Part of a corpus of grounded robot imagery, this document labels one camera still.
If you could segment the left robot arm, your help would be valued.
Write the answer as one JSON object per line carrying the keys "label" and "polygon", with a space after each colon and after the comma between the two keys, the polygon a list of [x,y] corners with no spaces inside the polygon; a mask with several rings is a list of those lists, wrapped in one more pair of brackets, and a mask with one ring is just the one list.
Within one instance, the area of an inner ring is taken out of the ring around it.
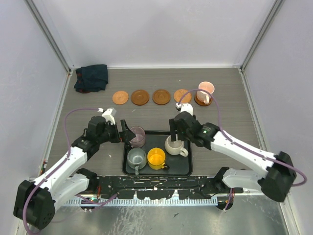
{"label": "left robot arm", "polygon": [[124,120],[121,125],[122,131],[118,131],[111,114],[92,117],[83,134],[69,144],[66,154],[53,167],[33,181],[19,184],[13,215],[23,221],[28,233],[30,225],[44,229],[71,197],[83,191],[96,192],[96,174],[81,166],[99,151],[101,144],[129,143],[135,137]]}

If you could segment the woven rattan coaster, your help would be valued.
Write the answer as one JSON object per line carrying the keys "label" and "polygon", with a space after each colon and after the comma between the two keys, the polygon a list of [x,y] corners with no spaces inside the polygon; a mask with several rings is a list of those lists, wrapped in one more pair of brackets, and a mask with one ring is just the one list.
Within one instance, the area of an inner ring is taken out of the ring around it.
{"label": "woven rattan coaster", "polygon": [[[174,92],[174,100],[175,102],[179,102],[180,99],[182,98],[182,96],[188,92],[186,89],[179,89],[179,90],[176,90]],[[182,103],[189,103],[192,99],[192,95],[191,93],[188,93],[183,99],[182,99]]]}

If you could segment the pink ceramic mug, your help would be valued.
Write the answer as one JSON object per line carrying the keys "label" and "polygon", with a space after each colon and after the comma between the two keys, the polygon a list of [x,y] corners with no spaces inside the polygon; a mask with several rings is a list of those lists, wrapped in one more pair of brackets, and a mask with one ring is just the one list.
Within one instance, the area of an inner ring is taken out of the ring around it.
{"label": "pink ceramic mug", "polygon": [[211,82],[203,81],[199,84],[197,91],[197,98],[199,101],[201,101],[204,104],[209,104],[211,100],[211,96],[209,94],[212,94],[215,90],[214,85]]}

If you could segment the white speckled mug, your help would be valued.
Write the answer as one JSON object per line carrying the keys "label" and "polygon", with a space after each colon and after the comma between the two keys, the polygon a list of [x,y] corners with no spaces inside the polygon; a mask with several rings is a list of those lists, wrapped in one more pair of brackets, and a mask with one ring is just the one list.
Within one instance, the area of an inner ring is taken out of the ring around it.
{"label": "white speckled mug", "polygon": [[189,154],[188,150],[185,148],[184,142],[179,140],[171,141],[171,136],[167,137],[164,146],[165,150],[173,156],[181,155],[187,157]]}

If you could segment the light orange coaster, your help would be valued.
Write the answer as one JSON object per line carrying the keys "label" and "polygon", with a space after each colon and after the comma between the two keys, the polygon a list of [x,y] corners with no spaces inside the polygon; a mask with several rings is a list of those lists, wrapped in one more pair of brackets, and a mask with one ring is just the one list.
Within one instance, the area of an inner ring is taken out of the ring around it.
{"label": "light orange coaster", "polygon": [[117,91],[113,94],[112,100],[117,105],[125,104],[129,99],[129,94],[126,91]]}

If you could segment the dark wooden coaster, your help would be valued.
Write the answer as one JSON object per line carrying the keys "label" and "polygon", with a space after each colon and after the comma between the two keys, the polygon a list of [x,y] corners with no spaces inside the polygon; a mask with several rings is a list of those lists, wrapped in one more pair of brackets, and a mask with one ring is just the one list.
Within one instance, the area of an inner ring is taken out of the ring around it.
{"label": "dark wooden coaster", "polygon": [[149,94],[146,90],[136,90],[131,95],[131,101],[138,106],[145,105],[149,101]]}
{"label": "dark wooden coaster", "polygon": [[213,99],[210,99],[209,103],[205,104],[197,98],[197,95],[194,95],[194,100],[200,106],[209,106],[213,102]]}
{"label": "dark wooden coaster", "polygon": [[155,104],[165,105],[171,100],[171,95],[167,90],[159,89],[153,93],[152,98]]}

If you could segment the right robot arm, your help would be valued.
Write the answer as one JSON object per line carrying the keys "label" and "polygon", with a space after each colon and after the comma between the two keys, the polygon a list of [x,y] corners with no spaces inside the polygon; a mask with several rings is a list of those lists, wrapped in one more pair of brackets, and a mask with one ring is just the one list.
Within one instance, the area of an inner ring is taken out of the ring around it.
{"label": "right robot arm", "polygon": [[220,171],[214,181],[218,192],[225,193],[230,188],[250,188],[260,190],[276,202],[285,201],[296,178],[295,168],[287,153],[274,154],[255,148],[231,137],[210,122],[200,124],[195,116],[186,111],[170,119],[169,126],[172,138],[225,154],[249,168],[224,168]]}

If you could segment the purple mug black handle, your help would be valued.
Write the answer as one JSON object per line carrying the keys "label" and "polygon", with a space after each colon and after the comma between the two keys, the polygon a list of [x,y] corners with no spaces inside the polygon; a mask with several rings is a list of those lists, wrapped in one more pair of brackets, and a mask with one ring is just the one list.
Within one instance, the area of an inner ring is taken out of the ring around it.
{"label": "purple mug black handle", "polygon": [[135,127],[130,128],[130,130],[136,134],[136,137],[130,141],[131,147],[125,146],[125,148],[130,149],[130,148],[143,147],[145,144],[145,140],[146,140],[144,129],[141,127],[135,126]]}

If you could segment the grey stoneware mug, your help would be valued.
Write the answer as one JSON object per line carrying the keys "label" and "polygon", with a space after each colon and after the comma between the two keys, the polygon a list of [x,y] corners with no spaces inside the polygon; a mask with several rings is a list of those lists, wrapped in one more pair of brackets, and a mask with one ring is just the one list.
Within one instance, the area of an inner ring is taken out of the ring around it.
{"label": "grey stoneware mug", "polygon": [[147,155],[141,148],[133,148],[127,154],[127,164],[135,170],[135,175],[147,164]]}

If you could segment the yellow mug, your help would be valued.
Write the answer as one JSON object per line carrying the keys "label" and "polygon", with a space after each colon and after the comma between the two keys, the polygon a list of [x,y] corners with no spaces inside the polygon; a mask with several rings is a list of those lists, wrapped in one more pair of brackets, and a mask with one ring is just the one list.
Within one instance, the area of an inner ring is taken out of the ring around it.
{"label": "yellow mug", "polygon": [[168,170],[170,167],[166,163],[166,154],[161,148],[152,148],[147,154],[147,162],[153,170]]}

